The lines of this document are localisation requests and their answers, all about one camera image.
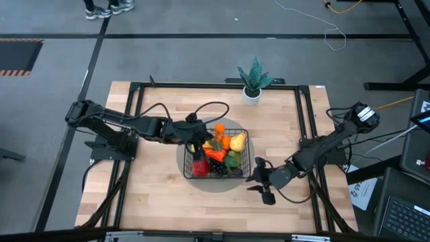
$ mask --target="fruit basket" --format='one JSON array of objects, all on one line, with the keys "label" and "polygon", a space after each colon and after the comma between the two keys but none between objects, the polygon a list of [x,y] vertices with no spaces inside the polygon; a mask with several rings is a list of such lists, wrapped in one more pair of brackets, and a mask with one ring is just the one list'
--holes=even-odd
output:
[{"label": "fruit basket", "polygon": [[[217,137],[217,134],[214,129],[209,129],[208,132],[214,135],[214,137]],[[183,175],[187,179],[228,179],[228,178],[248,178],[251,175],[251,158],[249,154],[249,135],[248,131],[241,129],[241,128],[227,128],[222,133],[222,136],[227,136],[229,138],[237,137],[239,134],[245,134],[245,147],[241,152],[237,152],[235,156],[231,155],[231,157],[234,157],[239,165],[237,167],[227,167],[226,164],[229,164],[229,162],[219,162],[209,156],[205,156],[205,161],[208,163],[205,164],[209,167],[209,172],[206,175],[196,175],[194,172],[194,167],[196,167],[197,162],[203,162],[203,161],[194,161],[193,154],[190,152],[192,151],[191,145],[188,146],[189,149],[184,149],[184,162],[183,162]],[[226,151],[226,159],[232,154],[229,151]]]}]

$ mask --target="white cable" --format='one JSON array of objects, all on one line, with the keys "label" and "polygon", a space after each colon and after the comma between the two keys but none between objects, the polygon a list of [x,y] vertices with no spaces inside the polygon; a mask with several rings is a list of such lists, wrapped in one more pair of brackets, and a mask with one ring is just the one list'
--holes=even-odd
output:
[{"label": "white cable", "polygon": [[[394,140],[395,140],[395,139],[397,139],[398,137],[400,137],[400,136],[402,136],[402,135],[407,134],[408,132],[410,132],[411,130],[413,130],[413,129],[414,129],[414,128],[416,128],[416,127],[417,127],[417,125],[414,125],[414,126],[410,127],[408,130],[405,130],[403,133],[399,134],[398,136],[395,136],[394,138],[391,138],[391,139],[389,139],[389,140],[385,141],[384,143],[382,143],[382,144],[380,144],[380,145],[378,145],[378,146],[376,146],[376,147],[374,147],[374,148],[370,149],[368,152],[364,153],[364,155],[363,155],[363,156],[366,156],[368,153],[371,153],[372,151],[374,151],[374,150],[378,149],[379,147],[382,147],[382,146],[384,146],[384,145],[388,144],[389,142],[394,141]],[[356,161],[360,160],[361,158],[364,158],[364,157],[360,157],[360,158],[358,158],[358,159],[356,159],[356,160],[354,160],[354,161],[352,161],[352,162],[356,162]]]},{"label": "white cable", "polygon": [[[307,13],[303,13],[303,12],[301,12],[301,11],[298,11],[297,9],[292,9],[292,8],[286,8],[286,7],[284,7],[283,5],[281,5],[280,3],[278,3],[276,0],[274,0],[275,1],[275,3],[276,4],[278,4],[280,7],[282,7],[284,10],[291,10],[291,11],[295,11],[295,12],[297,12],[297,13],[300,13],[300,14],[302,14],[302,15],[305,15],[305,16],[308,16],[308,17],[313,17],[314,19],[317,19],[317,20],[319,20],[319,21],[321,21],[321,22],[323,22],[323,23],[326,23],[326,24],[328,24],[328,25],[330,25],[330,26],[333,26],[333,27],[335,27],[334,29],[330,29],[330,30],[325,30],[324,31],[324,43],[326,44],[326,45],[328,45],[329,47],[330,47],[330,49],[331,50],[333,50],[333,51],[338,51],[338,50],[341,50],[341,49],[343,49],[343,48],[345,48],[346,46],[347,46],[347,37],[346,37],[346,35],[344,35],[344,33],[339,29],[339,27],[337,27],[335,24],[330,24],[329,22],[327,22],[327,21],[325,21],[325,20],[323,20],[323,19],[321,19],[321,18],[318,18],[318,17],[315,17],[315,16],[313,16],[313,15],[310,15],[310,14],[307,14]],[[338,49],[334,49],[328,42],[327,42],[327,32],[328,31],[339,31],[339,33],[341,33],[341,35],[343,35],[343,47],[340,47],[340,48],[338,48]]]}]

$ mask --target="butcher block tabletop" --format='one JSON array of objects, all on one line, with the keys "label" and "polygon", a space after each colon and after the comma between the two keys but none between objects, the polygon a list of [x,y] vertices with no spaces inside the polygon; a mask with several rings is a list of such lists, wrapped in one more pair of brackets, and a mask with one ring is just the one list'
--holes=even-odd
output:
[{"label": "butcher block tabletop", "polygon": [[[106,107],[124,112],[130,82],[112,83]],[[329,107],[323,86],[309,86],[318,135],[333,131],[333,122],[326,116]],[[136,106],[137,93],[134,98]],[[206,102],[226,102],[230,112],[226,118],[248,130],[255,156],[278,166],[299,149],[300,126],[294,91],[263,90],[256,106],[242,102],[241,89],[198,89],[145,87],[142,111],[155,103],[164,103],[174,121],[184,118]],[[310,125],[306,101],[302,96],[306,130]],[[208,106],[198,117],[215,117],[223,106]],[[149,116],[165,116],[157,107]],[[136,158],[131,162],[122,211],[121,229],[168,231],[230,231],[267,233],[315,233],[312,202],[292,204],[274,192],[276,204],[264,205],[261,194],[247,191],[255,182],[241,183],[225,192],[207,192],[185,179],[177,164],[176,145],[162,145],[140,138]],[[108,190],[113,161],[102,161],[88,173],[76,225],[82,225],[97,210]],[[335,165],[326,165],[325,174],[330,199],[348,225],[357,230],[345,174]],[[293,179],[282,192],[293,200],[309,195],[307,178]],[[113,224],[116,200],[112,202],[108,225]],[[327,229],[321,201],[322,226]]]}]

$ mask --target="wire basket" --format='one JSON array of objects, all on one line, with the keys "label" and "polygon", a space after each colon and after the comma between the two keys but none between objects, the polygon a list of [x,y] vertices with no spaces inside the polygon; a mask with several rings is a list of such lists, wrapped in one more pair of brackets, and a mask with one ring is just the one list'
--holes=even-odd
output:
[{"label": "wire basket", "polygon": [[[208,132],[213,134],[214,136],[216,136],[215,132],[213,129],[208,129]],[[233,172],[232,173],[228,173],[226,172],[223,175],[220,174],[216,174],[212,171],[212,164],[211,162],[217,162],[217,161],[211,161],[211,158],[209,157],[205,157],[205,160],[211,164],[210,165],[210,172],[204,176],[204,177],[198,177],[195,176],[193,174],[192,171],[192,167],[194,164],[194,158],[193,158],[193,154],[191,152],[189,152],[187,149],[184,149],[184,154],[183,154],[183,176],[187,179],[246,179],[251,175],[251,158],[250,158],[250,154],[249,154],[249,135],[248,135],[248,131],[242,129],[242,128],[227,128],[224,133],[222,134],[223,136],[229,136],[234,137],[240,133],[245,133],[246,134],[246,139],[245,139],[245,149],[243,151],[241,151],[241,164],[239,167],[239,169],[242,170],[242,175],[235,175]],[[217,162],[217,165],[223,165],[225,166],[223,163],[221,162]]]}]

